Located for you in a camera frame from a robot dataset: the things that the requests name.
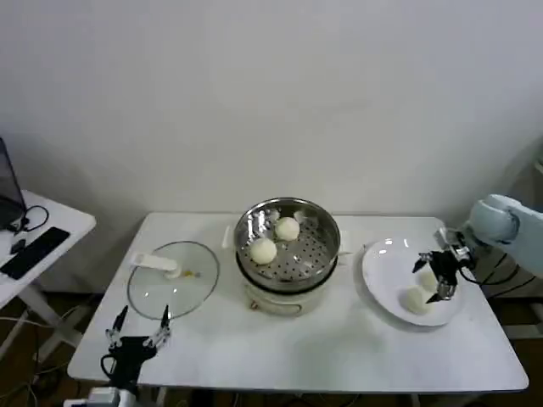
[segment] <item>laptop screen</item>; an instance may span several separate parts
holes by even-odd
[[[8,150],[0,137],[0,230],[25,213],[25,200],[9,160]]]

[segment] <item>steamed bun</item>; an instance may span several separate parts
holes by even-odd
[[[299,223],[294,218],[281,218],[275,225],[275,234],[287,242],[296,240],[299,235]]]
[[[275,243],[266,237],[255,240],[253,244],[251,244],[249,252],[251,259],[257,265],[267,265],[277,256]]]
[[[431,304],[426,304],[423,296],[423,290],[419,287],[411,287],[400,292],[400,305],[416,315],[425,315],[432,308]]]

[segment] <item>wire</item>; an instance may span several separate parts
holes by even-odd
[[[330,405],[330,403],[324,398],[324,396],[322,394],[318,394],[318,396],[321,398],[322,402],[327,406],[327,407],[332,407]],[[338,407],[351,407],[354,403],[356,403],[356,401],[360,398],[360,394],[357,394],[352,400],[349,400],[348,402],[346,403],[343,403],[343,404],[340,404]]]
[[[518,274],[519,271],[520,271],[520,267],[518,265],[516,265],[515,268],[513,269],[512,273],[509,276],[507,276],[505,278],[502,278],[501,280],[498,280],[497,282],[488,282],[488,280],[494,275],[494,272],[491,273],[490,276],[486,277],[482,282],[478,282],[477,280],[474,280],[474,279],[469,278],[468,276],[466,276],[466,274],[464,273],[463,267],[460,268],[460,274],[462,274],[462,277],[464,277],[465,280],[467,280],[468,282],[472,282],[473,284],[477,284],[480,287],[482,287],[482,286],[498,286],[498,285],[501,285],[501,284],[505,284],[506,282],[511,281]]]
[[[25,212],[25,214],[23,215],[23,218],[26,218],[26,216],[28,215],[28,213],[33,210],[33,209],[41,209],[44,213],[45,213],[45,219],[43,220],[42,223],[40,223],[39,225],[36,225],[36,226],[33,226],[31,228],[28,228],[26,226],[23,226],[23,223],[21,222],[21,229],[23,231],[34,231],[35,229],[39,229],[40,227],[42,227],[43,225],[45,225],[46,223],[48,223],[48,220],[49,220],[49,211],[47,210],[47,208],[45,208],[44,206],[41,206],[41,205],[33,205],[31,206],[30,208],[28,208]]]
[[[87,298],[85,301],[83,301],[82,303],[74,306],[74,307],[71,307],[70,309],[68,309],[66,312],[64,312],[61,316],[60,316],[60,319],[63,320],[64,318],[66,318],[68,315],[70,315],[72,312],[74,312],[76,309],[79,309],[81,307],[84,307],[85,305],[88,305],[90,304],[96,297],[99,297],[101,296],[102,294],[98,294],[98,293],[94,293],[92,294],[89,298]]]
[[[69,314],[71,314],[72,312],[74,312],[76,309],[80,308],[80,307],[83,307],[87,304],[89,304],[93,299],[95,299],[96,297],[100,296],[101,294],[98,294],[98,293],[95,293],[93,295],[91,295],[90,298],[86,299],[84,302],[82,302],[81,304],[78,304],[70,309],[68,309],[66,312],[64,312],[59,318],[60,320],[63,320],[64,318],[66,318]],[[18,322],[18,321],[21,321],[20,318],[14,318],[14,317],[10,317],[10,316],[0,316],[0,321],[15,321],[15,322]],[[57,328],[57,326],[54,326],[54,325],[45,325],[45,324],[40,324],[39,322],[35,322],[35,321],[30,321],[30,320],[22,320],[23,323],[25,324],[30,324],[30,325],[35,325],[35,326],[39,326],[41,328]]]
[[[11,318],[9,316],[0,316],[0,321],[15,321],[15,322],[18,322],[18,321],[21,321],[21,319],[20,318]],[[34,322],[34,321],[22,320],[21,322],[23,322],[25,324],[39,326],[41,328],[56,328],[56,326],[53,326],[53,325],[44,325],[44,324],[40,324],[39,322]]]
[[[66,367],[69,363],[70,363],[70,362],[65,362],[65,363],[63,363],[62,365],[58,365],[58,366],[52,367],[52,368],[50,368],[50,369],[45,369],[45,370],[43,370],[43,371],[38,371],[38,372],[37,372],[37,375],[39,376],[39,375],[42,375],[42,374],[44,374],[44,373],[50,373],[50,372],[52,372],[52,371],[57,371],[58,369],[62,369],[63,367]]]
[[[493,298],[499,297],[500,295],[508,294],[508,293],[510,293],[511,291],[518,290],[520,287],[524,287],[524,286],[530,284],[533,280],[535,280],[535,276],[532,276],[532,277],[529,278],[527,281],[525,281],[525,282],[523,282],[523,283],[521,283],[521,284],[518,284],[517,286],[511,287],[511,288],[509,288],[509,289],[507,289],[507,290],[500,291],[499,293],[493,294],[493,295],[491,295],[490,297],[488,297],[487,299],[493,299]]]
[[[25,401],[25,407],[28,405],[28,398],[30,397],[31,393],[34,396],[34,405],[37,406],[37,400],[36,395],[34,394],[34,390],[32,389],[32,385],[34,384],[34,381],[37,379],[37,368],[40,365],[40,334],[37,331],[37,326],[33,326],[34,328],[34,347],[35,347],[35,354],[34,354],[34,369],[32,371],[32,376],[30,380],[28,381],[28,393],[26,394],[26,401]]]
[[[501,263],[503,262],[503,260],[505,260],[507,257],[507,253],[504,253],[500,259],[498,260],[498,262],[495,264],[494,266],[494,270],[489,274],[487,275],[487,277],[483,280],[483,283],[486,283],[488,282],[488,280],[490,280],[490,278],[492,278],[496,272],[496,269],[501,265]]]

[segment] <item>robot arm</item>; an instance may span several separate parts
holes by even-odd
[[[489,195],[473,206],[467,227],[480,242],[501,249],[543,278],[543,214],[515,199]]]
[[[543,278],[543,214],[515,199],[489,195],[473,206],[460,230],[442,228],[436,237],[443,252],[420,254],[413,269],[416,272],[429,263],[436,275],[437,293],[429,302],[451,299],[456,273],[473,270],[492,248],[501,249],[520,267]]]

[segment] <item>glass lid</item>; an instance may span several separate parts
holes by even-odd
[[[138,314],[160,320],[169,305],[170,319],[197,309],[213,292],[219,279],[219,261],[205,245],[183,241],[168,243],[152,255],[177,262],[177,271],[137,266],[128,281],[128,300]]]

